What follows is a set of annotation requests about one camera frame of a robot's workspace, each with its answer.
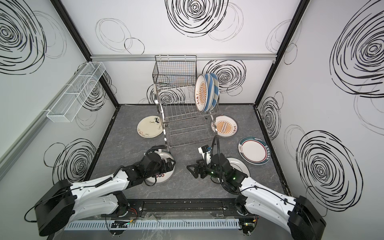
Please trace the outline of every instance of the table surface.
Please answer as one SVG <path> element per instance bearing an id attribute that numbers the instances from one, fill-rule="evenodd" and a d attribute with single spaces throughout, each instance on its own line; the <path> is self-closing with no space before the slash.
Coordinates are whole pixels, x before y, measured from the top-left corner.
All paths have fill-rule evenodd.
<path id="1" fill-rule="evenodd" d="M 283 193 L 280 179 L 272 159 L 264 165 L 252 165 L 240 156 L 239 141 L 246 136 L 264 140 L 260 125 L 251 105 L 220 105 L 221 115 L 235 119 L 237 133 L 228 138 L 220 138 L 220 151 L 226 157 L 242 160 L 250 171 L 250 176 L 260 184 Z M 163 134 L 154 138 L 143 138 L 137 133 L 141 119 L 157 115 L 155 106 L 121 106 L 101 155 L 96 163 L 91 179 L 112 174 L 120 166 L 128 166 L 141 160 L 143 154 L 154 145 L 164 144 Z M 235 198 L 220 185 L 213 183 L 209 176 L 195 179 L 186 165 L 201 159 L 197 148 L 212 142 L 201 142 L 171 148 L 176 161 L 175 172 L 166 182 L 152 187 L 141 184 L 124 190 L 128 199 L 187 199 L 187 198 Z"/>

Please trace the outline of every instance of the orange sunburst pattern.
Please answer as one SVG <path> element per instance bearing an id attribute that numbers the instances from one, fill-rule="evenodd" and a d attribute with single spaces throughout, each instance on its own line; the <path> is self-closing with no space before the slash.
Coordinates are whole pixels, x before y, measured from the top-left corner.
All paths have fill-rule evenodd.
<path id="1" fill-rule="evenodd" d="M 205 104 L 207 100 L 207 86 L 204 82 L 202 82 L 199 87 L 199 99 L 201 104 Z"/>
<path id="2" fill-rule="evenodd" d="M 217 131 L 222 134 L 228 134 L 232 131 L 232 125 L 227 121 L 220 121 L 216 123 Z"/>

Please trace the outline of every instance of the stack of plates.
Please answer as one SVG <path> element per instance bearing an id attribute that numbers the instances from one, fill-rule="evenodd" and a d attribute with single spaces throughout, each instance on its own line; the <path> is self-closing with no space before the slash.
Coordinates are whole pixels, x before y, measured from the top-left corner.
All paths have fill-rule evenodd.
<path id="1" fill-rule="evenodd" d="M 195 85 L 195 103 L 200 112 L 212 110 L 218 99 L 218 80 L 214 73 L 200 74 Z"/>

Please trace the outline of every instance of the plate with orange sunburst design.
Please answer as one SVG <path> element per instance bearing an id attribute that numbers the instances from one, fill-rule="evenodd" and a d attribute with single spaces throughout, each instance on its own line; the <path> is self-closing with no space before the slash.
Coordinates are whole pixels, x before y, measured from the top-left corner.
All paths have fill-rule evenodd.
<path id="1" fill-rule="evenodd" d="M 207 81 L 203 74 L 199 74 L 195 85 L 195 104 L 199 112 L 203 111 L 207 104 Z"/>
<path id="2" fill-rule="evenodd" d="M 212 131 L 215 131 L 214 124 L 211 123 Z M 232 137 L 238 129 L 237 122 L 228 116 L 220 115 L 216 117 L 217 135 L 220 137 Z"/>

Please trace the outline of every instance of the robotic arm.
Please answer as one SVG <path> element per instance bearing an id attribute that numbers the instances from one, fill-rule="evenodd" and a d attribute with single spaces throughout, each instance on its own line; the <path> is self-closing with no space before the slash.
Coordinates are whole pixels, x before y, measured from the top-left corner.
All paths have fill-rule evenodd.
<path id="1" fill-rule="evenodd" d="M 220 153 L 212 156 L 208 145 L 199 148 L 204 159 L 187 166 L 195 178 L 210 175 L 219 179 L 229 193 L 236 194 L 235 208 L 241 215 L 256 214 L 283 227 L 297 240 L 320 240 L 326 222 L 305 197 L 294 198 L 276 192 L 245 173 L 234 169 Z"/>
<path id="2" fill-rule="evenodd" d="M 123 216 L 129 206 L 122 190 L 143 183 L 147 178 L 170 172 L 172 158 L 158 154 L 166 146 L 149 149 L 141 161 L 120 166 L 114 174 L 85 182 L 57 182 L 34 206 L 40 236 L 48 236 L 68 223 L 98 214 Z"/>

